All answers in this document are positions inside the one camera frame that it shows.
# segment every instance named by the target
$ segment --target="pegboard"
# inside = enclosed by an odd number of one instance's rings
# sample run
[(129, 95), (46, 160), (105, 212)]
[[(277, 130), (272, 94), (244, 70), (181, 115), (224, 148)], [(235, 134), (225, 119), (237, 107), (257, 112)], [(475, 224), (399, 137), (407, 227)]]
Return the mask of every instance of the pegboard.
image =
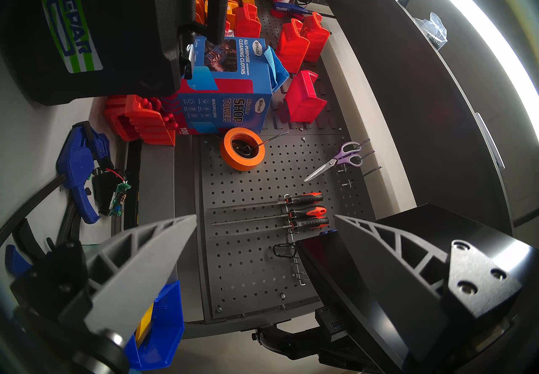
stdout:
[[(261, 3), (261, 0), (256, 1), (263, 25), (260, 36), (276, 48), (283, 20), (270, 16), (269, 6)], [(210, 226), (210, 223), (225, 220), (282, 214), (285, 212), (283, 206), (255, 209), (246, 206), (232, 210), (220, 207), (277, 201), (282, 200), (285, 194), (295, 196), (312, 191), (322, 192), (324, 200), (320, 205), (328, 210), (329, 227), (302, 230), (294, 235), (294, 240), (332, 229), (335, 214), (374, 220), (361, 168), (350, 167), (345, 173), (337, 173), (338, 168), (333, 167), (314, 180), (303, 182), (315, 169), (329, 161), (342, 143), (350, 141), (350, 136), (322, 60), (303, 63), (302, 69), (319, 74), (315, 90), (318, 97), (328, 102), (326, 108), (312, 125), (290, 122), (283, 98), (291, 79), (283, 84), (273, 94), (261, 137), (267, 139), (285, 130), (289, 134), (266, 144), (265, 158), (257, 167), (250, 171), (233, 170), (221, 158), (218, 137), (208, 135), (200, 138), (205, 228), (201, 236), (205, 239), (209, 305), (214, 318), (278, 311), (283, 304), (300, 305), (303, 300), (316, 297), (309, 282), (302, 286), (296, 279), (292, 259), (273, 255), (273, 245), (290, 241), (286, 229), (233, 236), (235, 232), (284, 226), (287, 224), (286, 218)], [(341, 186), (348, 180), (352, 181), (352, 187)], [(290, 253), (288, 249), (280, 252)]]

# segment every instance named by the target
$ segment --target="orange tape roll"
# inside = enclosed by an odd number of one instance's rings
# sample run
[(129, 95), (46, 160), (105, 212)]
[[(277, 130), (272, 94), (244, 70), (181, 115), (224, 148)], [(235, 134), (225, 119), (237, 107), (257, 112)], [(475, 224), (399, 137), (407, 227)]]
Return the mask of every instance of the orange tape roll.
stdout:
[(258, 152), (254, 153), (253, 158), (245, 158), (232, 148), (232, 141), (246, 142), (254, 147), (262, 143), (262, 139), (255, 132), (246, 128), (232, 128), (226, 132), (225, 138), (221, 142), (221, 156), (235, 170), (248, 171), (260, 164), (266, 155), (266, 148), (264, 145), (260, 145), (256, 148)]

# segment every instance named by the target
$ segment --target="blue cardboard box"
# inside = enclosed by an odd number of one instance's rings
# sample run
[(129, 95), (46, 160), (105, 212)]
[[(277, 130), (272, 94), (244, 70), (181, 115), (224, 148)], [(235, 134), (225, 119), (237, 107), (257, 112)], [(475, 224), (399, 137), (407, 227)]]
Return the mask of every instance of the blue cardboard box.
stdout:
[(179, 91), (163, 98), (181, 134), (222, 133), (245, 127), (260, 133), (272, 91), (270, 67), (260, 38), (227, 37), (214, 45), (195, 40), (193, 78), (182, 79)]

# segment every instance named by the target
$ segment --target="red storage bin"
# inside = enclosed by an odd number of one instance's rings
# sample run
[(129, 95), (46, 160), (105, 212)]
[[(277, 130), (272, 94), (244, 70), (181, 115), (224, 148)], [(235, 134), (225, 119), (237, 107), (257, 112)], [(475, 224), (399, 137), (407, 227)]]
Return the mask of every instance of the red storage bin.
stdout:
[(322, 27), (321, 21), (322, 16), (315, 11), (312, 16), (306, 16), (303, 20), (300, 35), (309, 39), (310, 42), (305, 61), (316, 62), (329, 38), (329, 30)]
[(300, 35), (302, 23), (291, 19), (282, 26), (275, 54), (286, 71), (297, 73), (309, 48), (309, 40)]
[(236, 28), (234, 34), (241, 38), (259, 38), (262, 25), (257, 17), (258, 9), (254, 4), (244, 3), (236, 9)]
[(314, 91), (313, 83), (318, 74), (312, 71), (301, 71), (294, 77), (285, 95), (290, 112), (290, 122), (313, 123), (327, 101), (319, 99)]
[(174, 124), (166, 123), (159, 112), (143, 108), (141, 102), (135, 94), (109, 97), (103, 114), (112, 131), (126, 142), (140, 137), (152, 145), (174, 146)]

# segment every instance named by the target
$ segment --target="light strip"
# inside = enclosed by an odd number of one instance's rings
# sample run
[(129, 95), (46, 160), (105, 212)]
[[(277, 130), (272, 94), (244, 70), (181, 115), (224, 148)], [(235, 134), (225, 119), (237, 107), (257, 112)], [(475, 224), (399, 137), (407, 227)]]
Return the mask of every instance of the light strip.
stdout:
[(473, 0), (449, 0), (483, 38), (513, 83), (539, 141), (539, 95), (524, 66), (500, 31)]

